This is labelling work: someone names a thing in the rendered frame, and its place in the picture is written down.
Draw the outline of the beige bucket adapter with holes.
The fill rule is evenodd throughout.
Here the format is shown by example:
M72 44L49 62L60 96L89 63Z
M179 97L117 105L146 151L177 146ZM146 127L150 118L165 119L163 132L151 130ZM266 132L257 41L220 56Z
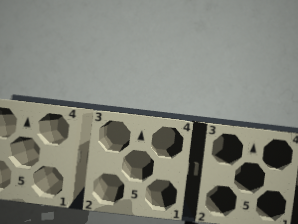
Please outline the beige bucket adapter with holes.
M68 208L85 186L93 111L0 99L0 199Z

